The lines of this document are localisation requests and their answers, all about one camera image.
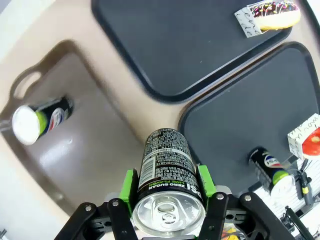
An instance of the can top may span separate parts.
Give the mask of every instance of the can top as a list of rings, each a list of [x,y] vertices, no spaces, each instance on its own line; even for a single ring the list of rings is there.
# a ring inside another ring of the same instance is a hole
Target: can top
[[[141,231],[156,237],[177,237],[197,229],[206,215],[203,204],[192,195],[161,191],[135,206],[133,221]]]
[[[292,175],[288,175],[279,180],[270,192],[270,196],[274,199],[285,196],[295,185],[295,179]]]
[[[13,114],[12,129],[22,144],[34,144],[40,135],[40,122],[35,111],[27,105],[20,106]]]

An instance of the sprinkles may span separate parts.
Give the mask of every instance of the sprinkles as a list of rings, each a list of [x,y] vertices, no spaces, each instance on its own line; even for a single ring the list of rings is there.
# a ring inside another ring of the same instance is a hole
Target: sprinkles
[[[257,17],[275,15],[275,14],[280,14],[280,13],[285,13],[290,11],[296,11],[296,10],[299,10],[299,8],[293,2],[285,0],[281,2],[274,2],[274,1],[270,1],[267,3],[264,2],[260,5],[251,7],[250,10],[253,16],[257,18]]]

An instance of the soda can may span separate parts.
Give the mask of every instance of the soda can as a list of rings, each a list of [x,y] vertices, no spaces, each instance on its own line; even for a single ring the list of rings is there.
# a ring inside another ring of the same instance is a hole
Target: soda can
[[[141,164],[135,225],[156,237],[196,230],[205,208],[188,143],[177,130],[162,128],[146,140]]]
[[[32,145],[47,132],[56,128],[73,112],[73,103],[60,97],[38,105],[22,105],[13,114],[12,129],[24,145]]]
[[[285,196],[295,185],[294,177],[263,147],[252,151],[249,163],[254,165],[259,181],[272,198]]]

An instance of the plastic tray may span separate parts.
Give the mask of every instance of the plastic tray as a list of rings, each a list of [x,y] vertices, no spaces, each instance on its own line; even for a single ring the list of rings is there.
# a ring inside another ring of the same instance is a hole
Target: plastic tray
[[[40,79],[22,99],[15,97],[34,72],[41,73]],[[74,102],[72,115],[33,145],[19,143],[12,129],[2,135],[44,191],[71,214],[83,202],[100,205],[108,194],[119,192],[127,170],[141,165],[144,145],[71,41],[60,42],[16,78],[0,122],[10,120],[21,105],[65,94]]]
[[[214,183],[238,194],[257,182],[249,152],[264,146],[280,162],[291,158],[287,134],[319,113],[319,100],[308,50],[289,43],[191,105],[179,130]]]
[[[234,13],[253,0],[93,0],[92,11],[147,92],[185,101],[285,39],[247,38]]]

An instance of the black tray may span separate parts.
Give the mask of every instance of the black tray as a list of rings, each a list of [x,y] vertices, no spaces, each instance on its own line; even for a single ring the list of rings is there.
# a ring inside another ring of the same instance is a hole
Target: black tray
[[[289,43],[191,105],[179,130],[214,183],[242,193],[257,182],[248,165],[253,148],[265,147],[280,162],[293,156],[287,134],[319,113],[319,88],[310,53]]]
[[[92,0],[92,11],[147,92],[180,102],[289,35],[247,38],[234,13],[254,2]]]

